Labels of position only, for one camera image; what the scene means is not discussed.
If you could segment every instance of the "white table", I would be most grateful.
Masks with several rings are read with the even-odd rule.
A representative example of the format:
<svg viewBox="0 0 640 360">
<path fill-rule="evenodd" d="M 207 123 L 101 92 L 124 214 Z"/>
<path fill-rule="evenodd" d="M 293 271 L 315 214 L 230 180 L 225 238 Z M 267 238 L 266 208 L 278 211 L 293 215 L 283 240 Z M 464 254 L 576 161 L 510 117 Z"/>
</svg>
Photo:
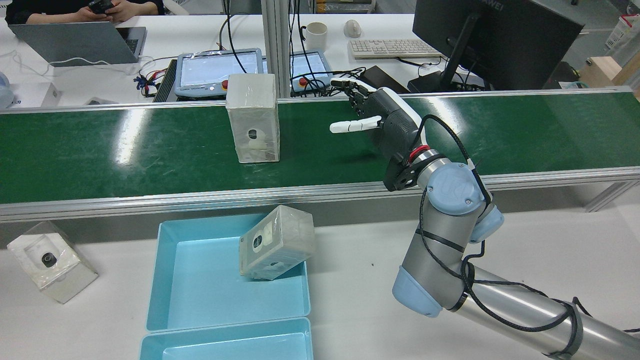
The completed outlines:
<svg viewBox="0 0 640 360">
<path fill-rule="evenodd" d="M 145 26 L 147 39 L 139 64 L 95 65 L 84 67 L 50 67 L 24 42 L 19 42 L 5 21 L 0 21 L 0 69 L 12 83 L 51 82 L 61 91 L 59 106 L 82 106 L 92 97 L 122 104 L 150 102 L 136 89 L 133 79 L 141 64 L 151 58 L 178 56 L 217 49 L 218 31 L 226 19 L 223 15 L 201 16 L 145 16 L 135 17 L 118 26 Z M 346 37 L 342 28 L 349 19 L 356 19 L 362 29 L 361 38 L 416 38 L 412 33 L 413 15 L 302 15 L 301 24 L 321 21 L 328 26 L 325 56 L 333 70 L 350 70 L 356 67 L 380 66 L 396 78 L 400 84 L 417 77 L 417 67 L 397 60 L 354 60 L 347 52 Z M 264 33 L 261 15 L 236 15 L 231 20 L 234 47 L 236 49 L 258 47 L 264 53 Z M 298 32 L 294 31 L 294 50 L 301 50 Z M 223 44 L 229 49 L 227 32 Z M 165 68 L 169 60 L 159 60 L 143 69 Z M 434 69 L 422 69 L 426 74 Z"/>
<path fill-rule="evenodd" d="M 487 255 L 474 263 L 558 299 L 578 296 L 619 329 L 637 327 L 640 191 L 629 205 L 598 213 L 567 207 L 561 192 L 547 191 L 536 199 L 552 199 L 558 209 L 507 213 Z M 316 228 L 317 253 L 308 261 L 314 359 L 545 359 L 459 315 L 426 318 L 393 298 L 415 226 L 411 220 Z M 79 247 L 100 277 L 65 305 L 39 294 L 0 250 L 0 357 L 137 359 L 156 241 L 111 240 Z"/>
</svg>

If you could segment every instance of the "aluminum rail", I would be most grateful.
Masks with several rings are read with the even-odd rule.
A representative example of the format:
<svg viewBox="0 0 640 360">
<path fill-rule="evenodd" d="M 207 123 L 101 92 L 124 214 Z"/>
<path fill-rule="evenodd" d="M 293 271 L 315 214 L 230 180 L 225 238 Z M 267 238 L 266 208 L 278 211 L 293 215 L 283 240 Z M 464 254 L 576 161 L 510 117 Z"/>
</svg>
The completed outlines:
<svg viewBox="0 0 640 360">
<path fill-rule="evenodd" d="M 483 176 L 482 178 L 491 191 L 548 188 L 588 183 L 637 181 L 640 179 L 640 167 L 506 174 Z M 420 190 L 418 188 L 401 192 L 388 192 L 380 182 L 24 202 L 0 204 L 0 223 L 231 209 L 297 202 L 380 199 L 385 197 L 416 196 L 419 194 Z"/>
</svg>

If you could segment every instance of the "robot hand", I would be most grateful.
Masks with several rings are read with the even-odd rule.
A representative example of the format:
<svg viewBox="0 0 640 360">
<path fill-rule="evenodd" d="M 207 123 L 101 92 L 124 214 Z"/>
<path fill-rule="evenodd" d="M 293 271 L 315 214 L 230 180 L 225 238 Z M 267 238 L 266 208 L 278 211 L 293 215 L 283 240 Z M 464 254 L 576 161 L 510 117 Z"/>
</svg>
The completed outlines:
<svg viewBox="0 0 640 360">
<path fill-rule="evenodd" d="M 389 88 L 376 90 L 360 80 L 345 78 L 333 78 L 331 85 L 349 97 L 360 119 L 335 122 L 330 131 L 368 130 L 374 145 L 389 160 L 383 180 L 387 190 L 392 192 L 416 185 L 418 166 L 414 160 L 430 149 L 422 131 L 422 118 Z M 437 152 L 434 155 L 444 157 Z"/>
</svg>

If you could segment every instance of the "touchscreen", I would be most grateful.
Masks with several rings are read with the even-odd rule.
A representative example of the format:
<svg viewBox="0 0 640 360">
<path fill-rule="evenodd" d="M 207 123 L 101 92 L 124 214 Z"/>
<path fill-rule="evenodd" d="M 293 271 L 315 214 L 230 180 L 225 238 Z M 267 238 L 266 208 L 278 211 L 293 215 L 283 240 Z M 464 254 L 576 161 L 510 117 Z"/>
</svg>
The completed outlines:
<svg viewBox="0 0 640 360">
<path fill-rule="evenodd" d="M 255 53 L 240 53 L 237 55 L 248 73 L 255 74 L 258 72 Z M 180 73 L 180 86 L 219 83 L 228 79 L 229 74 L 242 72 L 242 68 L 233 54 L 184 58 L 182 60 L 182 72 Z"/>
</svg>

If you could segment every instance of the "light blue tray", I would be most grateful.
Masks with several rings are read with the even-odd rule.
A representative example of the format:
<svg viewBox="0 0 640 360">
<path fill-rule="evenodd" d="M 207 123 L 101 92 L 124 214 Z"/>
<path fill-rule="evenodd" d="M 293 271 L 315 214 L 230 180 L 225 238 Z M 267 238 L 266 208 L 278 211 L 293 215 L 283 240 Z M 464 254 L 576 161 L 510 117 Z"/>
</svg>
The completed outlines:
<svg viewBox="0 0 640 360">
<path fill-rule="evenodd" d="M 140 351 L 140 360 L 313 358 L 306 318 L 158 332 L 142 340 Z"/>
<path fill-rule="evenodd" d="M 274 281 L 240 275 L 239 238 L 265 216 L 160 224 L 147 330 L 194 329 L 308 315 L 311 305 L 306 263 Z"/>
</svg>

